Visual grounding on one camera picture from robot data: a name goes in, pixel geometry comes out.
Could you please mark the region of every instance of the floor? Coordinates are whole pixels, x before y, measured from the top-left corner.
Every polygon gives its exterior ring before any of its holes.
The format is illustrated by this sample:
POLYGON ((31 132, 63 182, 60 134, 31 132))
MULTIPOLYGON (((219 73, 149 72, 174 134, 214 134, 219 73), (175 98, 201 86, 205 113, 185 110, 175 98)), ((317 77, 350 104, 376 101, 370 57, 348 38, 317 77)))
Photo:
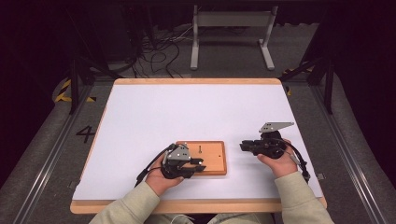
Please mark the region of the floor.
MULTIPOLYGON (((317 27, 312 24, 274 28, 269 43, 276 66, 274 71, 265 68, 257 44, 262 30, 218 28, 200 32, 200 61, 196 71, 190 70, 191 35, 186 35, 177 40, 183 40, 177 45, 170 44, 163 50, 145 48, 145 59, 140 58, 121 75, 132 78, 279 77, 284 70, 298 66, 317 27)), ((187 28, 189 26, 177 29, 181 34, 187 28)), ((110 68, 120 66, 113 63, 110 68)), ((92 215, 72 214, 69 206, 93 139, 89 135, 86 141, 85 135, 77 133, 87 132, 87 127, 96 131, 111 91, 111 78, 96 77, 93 86, 80 87, 84 103, 74 115, 68 114, 70 102, 55 104, 0 190, 0 223, 88 223, 92 219, 92 215), (85 102, 87 97, 95 101, 85 102)), ((333 221, 396 223, 395 189, 365 142, 342 84, 335 77, 333 114, 329 115, 322 103, 323 83, 311 87, 305 78, 306 74, 300 74, 284 85, 290 88, 290 106, 317 175, 325 176, 319 183, 333 221)), ((63 84, 64 81, 54 90, 53 99, 63 84)), ((276 223, 282 223, 280 214, 276 214, 276 223)))

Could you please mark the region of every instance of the beige sleeve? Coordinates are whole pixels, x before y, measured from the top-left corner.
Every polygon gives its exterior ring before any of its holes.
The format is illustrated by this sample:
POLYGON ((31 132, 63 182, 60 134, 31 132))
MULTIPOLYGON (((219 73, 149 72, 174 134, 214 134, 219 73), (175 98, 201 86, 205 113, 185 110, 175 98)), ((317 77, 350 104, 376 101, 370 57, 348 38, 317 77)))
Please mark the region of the beige sleeve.
POLYGON ((123 198, 109 204, 90 223, 144 223, 160 202, 146 183, 140 183, 123 198))
POLYGON ((282 176, 275 183, 282 202, 285 224, 333 223, 326 208, 315 197, 300 172, 282 176))

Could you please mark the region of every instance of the orange wooden board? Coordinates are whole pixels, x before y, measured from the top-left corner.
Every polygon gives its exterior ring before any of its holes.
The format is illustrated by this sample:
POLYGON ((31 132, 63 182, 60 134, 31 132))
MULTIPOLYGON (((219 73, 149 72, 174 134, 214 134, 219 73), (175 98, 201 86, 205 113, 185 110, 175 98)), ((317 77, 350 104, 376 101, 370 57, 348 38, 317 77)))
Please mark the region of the orange wooden board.
POLYGON ((224 142, 222 141, 177 141, 177 144, 186 144, 192 158, 204 160, 206 168, 194 175, 226 175, 227 162, 224 142))

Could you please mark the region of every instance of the white paper sheet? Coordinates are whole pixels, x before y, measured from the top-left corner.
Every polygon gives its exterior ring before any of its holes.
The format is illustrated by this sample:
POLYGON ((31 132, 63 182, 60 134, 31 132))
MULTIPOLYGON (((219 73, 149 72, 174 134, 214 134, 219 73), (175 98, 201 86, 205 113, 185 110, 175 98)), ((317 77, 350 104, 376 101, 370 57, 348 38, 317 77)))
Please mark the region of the white paper sheet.
MULTIPOLYGON (((116 200, 171 143, 223 141, 227 175, 194 176, 163 199, 278 198, 271 170, 240 149, 265 122, 295 122, 281 85, 115 85, 73 200, 116 200)), ((322 196, 298 129, 280 130, 308 162, 309 186, 322 196)))

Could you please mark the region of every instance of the person's left hand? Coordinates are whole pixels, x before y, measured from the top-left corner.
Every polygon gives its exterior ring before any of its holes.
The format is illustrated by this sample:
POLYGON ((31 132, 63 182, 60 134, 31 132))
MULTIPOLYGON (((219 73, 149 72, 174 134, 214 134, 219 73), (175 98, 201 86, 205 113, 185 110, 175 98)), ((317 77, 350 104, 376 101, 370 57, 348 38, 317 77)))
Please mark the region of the person's left hand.
POLYGON ((178 185, 183 181, 183 177, 177 177, 175 179, 166 179, 161 172, 161 163, 163 162, 164 154, 161 155, 158 160, 156 160, 150 167, 148 171, 148 177, 146 178, 146 183, 154 190, 154 192, 161 196, 168 189, 178 185))

